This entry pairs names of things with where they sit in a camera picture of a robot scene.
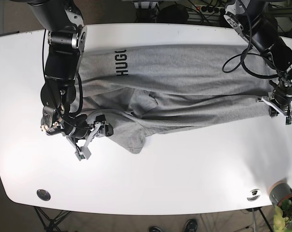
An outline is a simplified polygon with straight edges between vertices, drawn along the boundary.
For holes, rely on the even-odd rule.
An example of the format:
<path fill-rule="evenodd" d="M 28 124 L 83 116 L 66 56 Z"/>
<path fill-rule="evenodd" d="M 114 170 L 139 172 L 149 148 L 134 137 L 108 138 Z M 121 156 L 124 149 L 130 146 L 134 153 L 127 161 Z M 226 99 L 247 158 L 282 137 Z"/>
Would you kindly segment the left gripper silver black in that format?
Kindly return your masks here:
<path fill-rule="evenodd" d="M 281 115 L 286 125 L 292 124 L 292 95 L 274 89 L 268 96 L 258 97 L 256 102 L 266 104 L 271 117 Z"/>

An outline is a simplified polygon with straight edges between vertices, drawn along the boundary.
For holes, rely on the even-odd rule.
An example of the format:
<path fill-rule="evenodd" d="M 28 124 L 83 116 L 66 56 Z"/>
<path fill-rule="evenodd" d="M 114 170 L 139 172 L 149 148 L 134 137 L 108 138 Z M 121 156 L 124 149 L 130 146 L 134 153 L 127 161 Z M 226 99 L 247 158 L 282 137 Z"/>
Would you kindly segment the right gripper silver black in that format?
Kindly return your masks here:
<path fill-rule="evenodd" d="M 88 129 L 74 129 L 66 139 L 75 148 L 75 155 L 79 161 L 87 160 L 91 156 L 88 148 L 94 138 L 110 137 L 114 134 L 113 126 L 107 122 L 105 115 L 95 118 L 92 124 L 88 125 Z"/>

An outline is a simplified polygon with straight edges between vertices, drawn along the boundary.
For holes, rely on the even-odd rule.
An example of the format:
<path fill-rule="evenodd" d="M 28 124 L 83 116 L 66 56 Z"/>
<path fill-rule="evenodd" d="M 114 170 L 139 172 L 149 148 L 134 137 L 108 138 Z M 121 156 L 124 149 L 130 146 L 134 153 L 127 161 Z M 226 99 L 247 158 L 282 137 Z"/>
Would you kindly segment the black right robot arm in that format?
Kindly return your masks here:
<path fill-rule="evenodd" d="M 95 137 L 113 135 L 113 127 L 100 115 L 87 123 L 82 114 L 83 91 L 79 67 L 84 54 L 87 27 L 72 0 L 28 0 L 44 27 L 47 58 L 42 59 L 45 84 L 41 89 L 41 129 L 47 135 L 62 134 L 75 148 L 79 160 L 91 156 L 88 145 Z"/>

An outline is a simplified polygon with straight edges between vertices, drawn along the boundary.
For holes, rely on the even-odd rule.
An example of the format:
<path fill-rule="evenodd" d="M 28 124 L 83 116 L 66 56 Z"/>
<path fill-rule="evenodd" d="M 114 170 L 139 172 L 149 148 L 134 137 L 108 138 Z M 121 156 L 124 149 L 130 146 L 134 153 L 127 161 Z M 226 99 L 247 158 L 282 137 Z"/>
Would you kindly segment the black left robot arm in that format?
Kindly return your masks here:
<path fill-rule="evenodd" d="M 225 4 L 226 22 L 242 37 L 248 47 L 239 55 L 239 66 L 250 75 L 267 79 L 272 93 L 261 100 L 269 105 L 271 117 L 285 116 L 286 124 L 292 123 L 292 50 L 280 37 L 275 20 L 265 14 L 267 0 L 229 0 Z M 246 56 L 255 48 L 274 71 L 274 75 L 262 75 L 250 71 L 245 65 Z"/>

